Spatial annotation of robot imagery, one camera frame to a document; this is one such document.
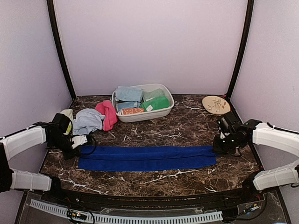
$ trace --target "wooden plate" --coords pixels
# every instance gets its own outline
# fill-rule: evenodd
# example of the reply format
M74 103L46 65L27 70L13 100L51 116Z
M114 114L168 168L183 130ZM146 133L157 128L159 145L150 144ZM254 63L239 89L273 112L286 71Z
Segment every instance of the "wooden plate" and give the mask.
M223 115L230 112L230 105L228 102L218 96L208 96L203 98L202 105L212 114Z

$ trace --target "folded blue towel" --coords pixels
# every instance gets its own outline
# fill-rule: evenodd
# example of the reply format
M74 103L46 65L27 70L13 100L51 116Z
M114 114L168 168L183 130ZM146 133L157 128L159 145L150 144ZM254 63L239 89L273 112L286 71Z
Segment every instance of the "folded blue towel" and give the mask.
M143 96L142 89L119 86L115 91L116 101L138 101L141 102Z
M82 147L82 153L93 147ZM79 159L79 168L100 171L157 171L201 168L216 164L212 146L106 147Z
M76 114L76 119L73 121L73 134L89 134L97 129L101 130L104 119L105 115L95 109L83 109Z
M127 109L127 108L131 109L131 108L137 108L137 107L140 107L140 103L137 101L118 103L116 105L117 112L119 112L122 109Z

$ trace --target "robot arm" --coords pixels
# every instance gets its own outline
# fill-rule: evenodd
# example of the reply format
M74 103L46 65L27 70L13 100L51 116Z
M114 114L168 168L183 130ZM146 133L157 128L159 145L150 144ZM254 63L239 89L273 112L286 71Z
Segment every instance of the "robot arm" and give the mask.
M220 135L214 138L216 153L235 153L248 142L274 147L299 157L299 133L271 126L259 120L241 124L229 112L218 121ZM299 183L299 160L276 169L254 173L243 182L243 187L254 185L256 190Z
M53 133L59 132L61 133L60 137L66 139L66 137L63 136L63 133L67 130L69 123L70 120L68 120L68 117L62 114L57 114L51 123L51 127L54 127L55 129L51 129L51 127L49 128L45 125L33 125L17 133L0 138L0 192L10 189L49 191L52 184L52 179L50 177L27 171L10 169L8 161L16 155L49 140L54 142L55 145L56 139L53 137ZM63 153L65 157L72 158L75 155L74 152L77 146L87 143L87 138L85 135L81 135L75 136L67 141L69 144L67 145L67 148L64 149Z

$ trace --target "laundry basket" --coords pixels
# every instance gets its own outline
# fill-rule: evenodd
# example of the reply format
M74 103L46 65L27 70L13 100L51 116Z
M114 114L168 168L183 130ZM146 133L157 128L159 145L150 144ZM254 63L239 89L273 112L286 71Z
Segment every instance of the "laundry basket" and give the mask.
M173 100L171 93L166 88L166 86L164 86L162 84L135 85L135 86L131 86L131 87L140 88L143 91L153 91L153 90L156 90L159 88L162 89L165 93L165 96L169 99L170 107L155 110L155 111L127 114L127 115L119 115L118 113L116 113L118 119L122 122L128 123L128 122L136 122L136 121L141 121L141 120L150 120L150 119L154 119L154 118L164 117L170 113L171 109L174 106L174 100ZM115 101L115 91L112 94L111 102L112 102L113 107L116 110L117 102Z

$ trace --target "fabric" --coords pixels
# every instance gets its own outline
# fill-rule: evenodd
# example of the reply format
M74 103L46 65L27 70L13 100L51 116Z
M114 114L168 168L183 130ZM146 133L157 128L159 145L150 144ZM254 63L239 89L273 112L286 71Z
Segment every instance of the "fabric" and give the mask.
M81 148L82 153L92 146ZM158 171L201 168L216 164L212 146L106 147L80 157L79 168L98 171Z
M71 132L71 123L74 120L74 116L73 116L73 110L72 109L66 109L61 111L60 113L64 114L65 116L67 116L69 119L71 119L71 122L69 123L69 126L67 127L67 130L64 134L68 135Z
M138 101L141 102L143 96L142 89L119 86L115 91L116 101Z
M137 107L140 107L140 103L137 101L129 101L129 102L116 104L117 112L121 111L122 109L137 108Z
M118 114L120 115L128 115L128 114L135 114L135 113L143 113L144 109L142 108L132 108L132 109L122 109L121 111L119 111Z
M73 122L73 134L82 135L94 132L97 129L102 129L102 121L105 119L105 115L102 115L95 109L83 109L76 115L76 119Z
M111 101L104 100L99 103L95 109L106 116L103 122L103 130L110 131L113 128L113 125L117 122L116 111Z
M143 91L143 101L149 101L151 99L157 98L157 97L163 97L165 96L165 93L162 89L156 89L151 92Z
M170 102L167 97L157 97L141 104L140 108L144 111L154 111L170 107Z

